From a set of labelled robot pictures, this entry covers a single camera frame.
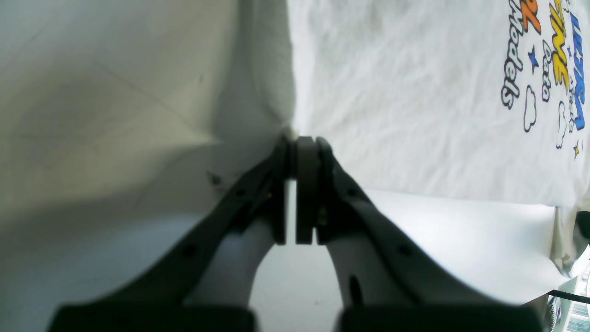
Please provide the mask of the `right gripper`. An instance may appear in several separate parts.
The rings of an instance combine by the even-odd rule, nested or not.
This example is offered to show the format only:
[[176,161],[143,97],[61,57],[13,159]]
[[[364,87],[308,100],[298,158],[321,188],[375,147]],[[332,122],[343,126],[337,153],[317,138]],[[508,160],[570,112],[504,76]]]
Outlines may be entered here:
[[588,212],[556,212],[549,258],[565,281],[524,304],[543,332],[589,330],[589,243]]

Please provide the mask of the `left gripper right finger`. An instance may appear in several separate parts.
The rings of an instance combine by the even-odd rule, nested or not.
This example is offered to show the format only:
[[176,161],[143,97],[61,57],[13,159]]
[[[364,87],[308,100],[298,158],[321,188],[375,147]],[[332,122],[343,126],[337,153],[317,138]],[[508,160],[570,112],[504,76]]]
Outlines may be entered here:
[[541,332],[537,310],[493,300],[430,258],[346,173],[326,139],[295,142],[296,241],[327,248],[336,332]]

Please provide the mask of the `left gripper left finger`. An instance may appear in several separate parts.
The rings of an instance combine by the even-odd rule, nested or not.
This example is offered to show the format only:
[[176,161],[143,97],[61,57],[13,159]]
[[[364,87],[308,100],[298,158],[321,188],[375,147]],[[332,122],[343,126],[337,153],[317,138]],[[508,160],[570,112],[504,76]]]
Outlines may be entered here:
[[109,296],[61,307],[49,331],[259,331],[248,304],[260,263],[286,242],[290,153],[279,139],[154,266]]

